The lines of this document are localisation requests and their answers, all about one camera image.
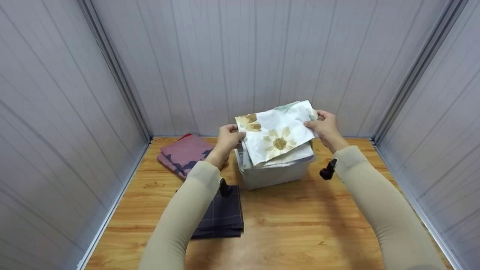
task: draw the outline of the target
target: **white box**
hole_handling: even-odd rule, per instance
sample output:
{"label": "white box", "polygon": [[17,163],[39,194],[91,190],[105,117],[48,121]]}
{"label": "white box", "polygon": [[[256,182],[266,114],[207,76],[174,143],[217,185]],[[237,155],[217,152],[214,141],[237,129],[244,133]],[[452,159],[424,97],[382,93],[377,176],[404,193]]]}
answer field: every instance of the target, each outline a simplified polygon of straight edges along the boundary
{"label": "white box", "polygon": [[300,179],[307,172],[310,163],[316,160],[315,156],[312,156],[309,160],[286,167],[246,169],[243,166],[242,149],[235,149],[235,156],[243,178],[243,186],[248,190]]}

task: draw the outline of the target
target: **black clip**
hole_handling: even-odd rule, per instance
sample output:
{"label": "black clip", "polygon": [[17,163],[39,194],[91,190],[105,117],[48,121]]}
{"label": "black clip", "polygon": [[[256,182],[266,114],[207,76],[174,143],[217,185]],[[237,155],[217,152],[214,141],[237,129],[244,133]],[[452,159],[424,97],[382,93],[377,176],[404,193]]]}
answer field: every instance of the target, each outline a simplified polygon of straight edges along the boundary
{"label": "black clip", "polygon": [[222,180],[220,180],[220,187],[218,188],[218,190],[220,191],[220,195],[222,197],[228,197],[233,192],[233,190],[230,188],[230,186],[227,185],[227,182],[225,182],[224,178],[222,178]]}
{"label": "black clip", "polygon": [[321,169],[319,174],[324,180],[330,180],[333,177],[333,174],[335,173],[335,165],[336,165],[336,159],[332,159],[326,168]]}

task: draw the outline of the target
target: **wrist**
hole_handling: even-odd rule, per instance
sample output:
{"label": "wrist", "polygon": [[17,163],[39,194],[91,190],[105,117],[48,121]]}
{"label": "wrist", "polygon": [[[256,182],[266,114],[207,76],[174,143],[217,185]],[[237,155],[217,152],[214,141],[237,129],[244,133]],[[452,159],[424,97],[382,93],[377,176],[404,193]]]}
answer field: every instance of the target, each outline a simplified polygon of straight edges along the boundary
{"label": "wrist", "polygon": [[340,134],[326,136],[323,140],[326,142],[326,146],[332,154],[349,146],[348,142]]}
{"label": "wrist", "polygon": [[205,161],[208,163],[214,165],[217,167],[219,170],[222,168],[223,162],[225,160],[225,154],[223,153],[224,151],[214,147],[210,154],[208,154],[207,158]]}

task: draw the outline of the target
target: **folded textile stack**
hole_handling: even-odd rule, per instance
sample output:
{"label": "folded textile stack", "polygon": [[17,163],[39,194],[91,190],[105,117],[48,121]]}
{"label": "folded textile stack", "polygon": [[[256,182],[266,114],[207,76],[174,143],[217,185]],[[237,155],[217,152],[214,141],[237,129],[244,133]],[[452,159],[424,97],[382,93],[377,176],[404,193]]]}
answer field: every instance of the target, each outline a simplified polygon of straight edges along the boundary
{"label": "folded textile stack", "polygon": [[285,167],[314,157],[310,140],[315,133],[303,123],[316,120],[308,100],[296,101],[268,111],[235,117],[242,141],[245,168]]}
{"label": "folded textile stack", "polygon": [[[199,136],[186,134],[175,143],[162,147],[156,159],[181,178],[186,178],[195,164],[204,160],[212,148]],[[240,193],[237,185],[229,187],[232,193],[228,197],[217,192],[192,239],[240,237],[243,232]]]}

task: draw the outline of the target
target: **booth wall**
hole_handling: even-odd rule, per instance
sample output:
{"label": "booth wall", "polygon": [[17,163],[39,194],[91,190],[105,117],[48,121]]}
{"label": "booth wall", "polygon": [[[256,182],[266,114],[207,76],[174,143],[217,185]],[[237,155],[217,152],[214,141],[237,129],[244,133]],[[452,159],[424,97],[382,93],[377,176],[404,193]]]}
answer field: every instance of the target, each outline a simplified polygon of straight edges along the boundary
{"label": "booth wall", "polygon": [[446,0],[94,0],[155,135],[308,99],[372,136]]}
{"label": "booth wall", "polygon": [[75,0],[0,1],[0,269],[75,269],[145,145]]}
{"label": "booth wall", "polygon": [[480,6],[470,0],[379,148],[460,266],[480,265]]}

